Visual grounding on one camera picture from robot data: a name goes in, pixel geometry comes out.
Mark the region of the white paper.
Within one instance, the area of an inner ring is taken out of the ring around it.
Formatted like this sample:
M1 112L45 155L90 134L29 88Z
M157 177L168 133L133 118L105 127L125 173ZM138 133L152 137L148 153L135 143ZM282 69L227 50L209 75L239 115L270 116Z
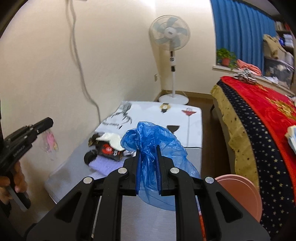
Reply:
M125 156L125 157L134 157L135 155L136 155L136 151L128 151L128 150L125 150L124 152L123 152L123 155Z

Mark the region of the tan jacket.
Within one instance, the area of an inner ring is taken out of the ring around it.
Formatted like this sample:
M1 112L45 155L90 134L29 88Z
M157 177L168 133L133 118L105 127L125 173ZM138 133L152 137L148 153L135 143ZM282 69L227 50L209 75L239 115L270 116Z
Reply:
M276 59L276 60L285 60L286 51L280 45L276 37L272 37L268 34L263 36L263 52L264 57Z

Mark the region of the clear plastic bag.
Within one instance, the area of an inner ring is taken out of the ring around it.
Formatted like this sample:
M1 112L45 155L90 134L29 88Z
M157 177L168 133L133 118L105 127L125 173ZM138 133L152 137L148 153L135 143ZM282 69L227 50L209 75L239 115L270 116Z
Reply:
M42 133L42 138L44 151L49 155L50 160L56 160L59 147L53 132L50 129L46 130Z

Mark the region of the grey storage bin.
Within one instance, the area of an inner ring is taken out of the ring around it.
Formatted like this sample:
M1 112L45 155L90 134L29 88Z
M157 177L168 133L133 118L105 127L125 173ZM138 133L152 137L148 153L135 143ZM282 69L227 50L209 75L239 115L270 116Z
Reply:
M290 89L294 67L281 60L264 58L265 77L274 83Z

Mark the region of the grey table cloth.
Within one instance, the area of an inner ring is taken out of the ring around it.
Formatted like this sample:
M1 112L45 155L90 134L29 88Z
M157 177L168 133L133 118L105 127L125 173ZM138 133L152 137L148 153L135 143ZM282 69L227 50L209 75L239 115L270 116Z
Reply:
M68 160L45 182L48 194L59 202L83 178L100 179L133 159L137 196L122 201L122 240L175 240L173 196L159 195L157 154L173 160L175 167L193 177L201 173L202 111L200 108L160 102L124 101L95 130L96 136L114 133L126 147L114 161L101 157L90 141L77 147Z

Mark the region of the potted green plant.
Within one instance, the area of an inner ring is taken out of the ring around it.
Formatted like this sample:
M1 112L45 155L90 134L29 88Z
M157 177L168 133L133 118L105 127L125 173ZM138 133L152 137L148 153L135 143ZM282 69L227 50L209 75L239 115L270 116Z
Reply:
M237 68L237 58L234 52L225 48L216 51L217 63L230 69Z

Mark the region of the blue plastic bag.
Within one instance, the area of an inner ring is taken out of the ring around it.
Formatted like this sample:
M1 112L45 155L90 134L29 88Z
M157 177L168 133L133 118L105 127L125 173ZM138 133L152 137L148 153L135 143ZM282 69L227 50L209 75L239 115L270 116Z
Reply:
M140 167L136 180L138 195L142 201L157 208L174 211L175 198L161 196L160 170L157 147L163 157L173 160L174 166L190 176L200 178L196 167L187 159L187 151L167 128L154 123L140 121L136 128L128 130L122 137L121 146L127 151L140 152Z

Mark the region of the white standing fan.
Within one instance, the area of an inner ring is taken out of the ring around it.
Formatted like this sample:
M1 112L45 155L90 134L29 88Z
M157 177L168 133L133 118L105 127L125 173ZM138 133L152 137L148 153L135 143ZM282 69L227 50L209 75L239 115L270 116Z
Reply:
M190 39L188 24L179 16L163 15L156 18L149 30L154 44L169 52L170 70L172 76L172 91L159 97L159 102L186 105L188 97L177 94L176 85L176 54L175 51L186 46Z

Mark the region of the cream plastic wrapper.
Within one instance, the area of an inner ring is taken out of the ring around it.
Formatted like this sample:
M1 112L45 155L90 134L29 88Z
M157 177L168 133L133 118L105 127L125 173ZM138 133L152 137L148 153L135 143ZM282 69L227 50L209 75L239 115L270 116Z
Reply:
M104 133L101 137L96 138L97 141L107 142L113 149L117 151L124 151L121 146L121 137L116 133Z

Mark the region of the pink folded cloth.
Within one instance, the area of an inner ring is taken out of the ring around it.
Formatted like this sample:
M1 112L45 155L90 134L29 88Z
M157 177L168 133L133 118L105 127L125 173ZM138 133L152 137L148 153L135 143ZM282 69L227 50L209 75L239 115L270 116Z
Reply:
M244 61L242 61L240 59L236 60L236 64L237 64L237 67L239 69L241 69L241 70L248 69L256 76L261 76L262 75L261 70L255 65L246 63L246 62L244 62Z

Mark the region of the red patterned bed blanket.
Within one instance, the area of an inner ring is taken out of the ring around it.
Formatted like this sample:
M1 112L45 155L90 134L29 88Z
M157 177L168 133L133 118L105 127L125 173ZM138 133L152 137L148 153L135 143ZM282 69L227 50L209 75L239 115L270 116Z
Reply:
M295 240L295 152L286 134L295 106L259 83L223 76L211 90L234 151L234 171L260 193L261 225L271 240Z

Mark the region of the wooden bookshelf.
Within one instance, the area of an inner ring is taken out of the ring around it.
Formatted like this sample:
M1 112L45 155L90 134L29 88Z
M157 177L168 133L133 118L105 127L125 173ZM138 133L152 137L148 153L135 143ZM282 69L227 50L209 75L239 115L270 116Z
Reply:
M293 33L288 25L288 23L284 20L282 15L275 15L273 17L275 21L275 30L279 42L285 51L295 55L295 40Z

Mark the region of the light blue folded sheet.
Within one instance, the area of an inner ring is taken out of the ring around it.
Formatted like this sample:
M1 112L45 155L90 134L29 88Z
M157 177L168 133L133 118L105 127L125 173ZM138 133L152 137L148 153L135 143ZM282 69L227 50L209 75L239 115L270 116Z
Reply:
M296 154L296 126L289 126L285 134L288 144Z

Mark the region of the black red snack wrapper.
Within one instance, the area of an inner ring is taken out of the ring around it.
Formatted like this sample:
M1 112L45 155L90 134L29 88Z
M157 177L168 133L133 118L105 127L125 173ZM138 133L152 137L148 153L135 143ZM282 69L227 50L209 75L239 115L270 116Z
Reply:
M107 159L111 159L113 161L120 161L123 157L123 151L118 151L111 147L107 142L99 142L96 145L96 149L98 151L99 156L103 156Z

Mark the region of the blue curtain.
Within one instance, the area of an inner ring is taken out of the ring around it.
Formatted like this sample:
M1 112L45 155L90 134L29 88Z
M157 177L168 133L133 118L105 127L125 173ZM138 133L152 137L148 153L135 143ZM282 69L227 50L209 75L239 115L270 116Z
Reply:
M276 36L274 20L243 1L213 0L211 6L216 48L225 48L264 72L263 36Z

